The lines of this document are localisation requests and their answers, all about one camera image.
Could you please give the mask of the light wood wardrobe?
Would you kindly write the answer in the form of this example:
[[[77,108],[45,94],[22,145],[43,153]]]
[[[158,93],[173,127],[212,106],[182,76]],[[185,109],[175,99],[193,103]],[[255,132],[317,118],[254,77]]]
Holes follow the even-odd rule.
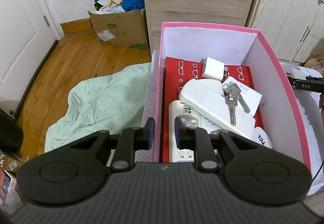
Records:
[[[323,0],[253,0],[248,27],[260,30],[280,60],[321,55]]]

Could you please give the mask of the silver keys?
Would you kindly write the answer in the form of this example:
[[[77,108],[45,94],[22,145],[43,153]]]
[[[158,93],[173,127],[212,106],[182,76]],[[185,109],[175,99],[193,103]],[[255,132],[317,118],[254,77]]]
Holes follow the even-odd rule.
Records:
[[[238,103],[242,106],[243,111],[247,114],[250,113],[250,108],[243,99],[243,96],[241,95],[241,89],[239,88],[238,84],[224,85],[223,90],[226,93],[225,103],[227,104],[230,113],[230,123],[232,126],[235,126],[236,108],[238,106]]]

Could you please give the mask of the grey-button air conditioner remote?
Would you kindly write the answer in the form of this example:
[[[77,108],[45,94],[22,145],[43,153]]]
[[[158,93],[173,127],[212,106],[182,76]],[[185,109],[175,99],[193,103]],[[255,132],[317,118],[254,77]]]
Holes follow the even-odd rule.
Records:
[[[189,149],[178,149],[175,137],[175,119],[181,118],[186,127],[200,127],[209,134],[217,134],[221,127],[214,124],[191,107],[180,100],[175,100],[169,105],[169,162],[186,163],[194,161],[194,151]]]

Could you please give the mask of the cardboard box on floor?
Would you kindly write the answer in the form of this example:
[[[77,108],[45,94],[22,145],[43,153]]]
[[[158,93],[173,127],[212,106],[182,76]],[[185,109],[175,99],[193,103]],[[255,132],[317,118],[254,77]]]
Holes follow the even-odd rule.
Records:
[[[148,49],[145,9],[98,14],[89,12],[98,42],[110,46]]]

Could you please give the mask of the white door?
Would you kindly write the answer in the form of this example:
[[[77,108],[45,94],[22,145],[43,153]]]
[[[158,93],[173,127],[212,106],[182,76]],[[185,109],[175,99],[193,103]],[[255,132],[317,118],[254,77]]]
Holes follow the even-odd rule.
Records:
[[[1,0],[1,110],[12,120],[59,38],[45,0]]]

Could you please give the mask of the white square charger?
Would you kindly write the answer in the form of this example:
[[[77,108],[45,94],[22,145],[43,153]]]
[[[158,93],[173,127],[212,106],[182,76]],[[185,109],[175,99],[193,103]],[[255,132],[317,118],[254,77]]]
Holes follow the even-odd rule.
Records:
[[[203,78],[221,81],[224,77],[224,63],[210,57],[206,57],[201,76]]]

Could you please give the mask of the cream air conditioner remote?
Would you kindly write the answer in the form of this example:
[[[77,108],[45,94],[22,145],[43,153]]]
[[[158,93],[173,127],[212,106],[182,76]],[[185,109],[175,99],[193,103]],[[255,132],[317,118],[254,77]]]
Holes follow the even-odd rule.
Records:
[[[222,84],[219,81],[191,79],[181,88],[179,100],[222,129],[251,139],[255,118],[236,106],[236,124],[233,126],[230,120],[230,110],[225,97],[220,94],[221,91]]]

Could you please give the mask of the white TCL remote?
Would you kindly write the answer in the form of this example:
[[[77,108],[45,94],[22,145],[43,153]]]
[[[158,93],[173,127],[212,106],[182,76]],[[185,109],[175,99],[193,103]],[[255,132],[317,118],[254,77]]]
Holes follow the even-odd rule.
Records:
[[[252,141],[272,149],[273,144],[267,133],[261,127],[255,127],[253,130]]]

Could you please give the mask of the blue cloth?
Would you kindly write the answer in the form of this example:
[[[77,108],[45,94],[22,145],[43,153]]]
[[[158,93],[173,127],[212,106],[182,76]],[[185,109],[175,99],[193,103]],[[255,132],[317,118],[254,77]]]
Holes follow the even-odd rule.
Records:
[[[145,7],[144,0],[123,0],[121,3],[122,8],[125,12],[133,10],[141,10]]]

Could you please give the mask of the mint green sheet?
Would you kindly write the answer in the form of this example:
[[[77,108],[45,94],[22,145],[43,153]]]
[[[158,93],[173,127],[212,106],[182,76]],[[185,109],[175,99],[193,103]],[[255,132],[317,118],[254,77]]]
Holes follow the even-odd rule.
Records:
[[[68,110],[46,133],[51,151],[100,130],[118,134],[142,124],[150,63],[125,67],[108,76],[78,83],[68,95]]]

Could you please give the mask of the pink cardboard box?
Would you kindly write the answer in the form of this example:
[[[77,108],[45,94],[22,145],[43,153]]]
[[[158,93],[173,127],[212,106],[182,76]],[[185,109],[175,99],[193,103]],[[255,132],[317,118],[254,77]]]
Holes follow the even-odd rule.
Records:
[[[295,94],[275,52],[259,30],[242,26],[164,22],[159,58],[152,62],[155,81],[153,161],[160,158],[165,58],[201,61],[211,57],[229,65],[247,65],[265,102],[261,117],[274,150],[311,166],[306,130]]]

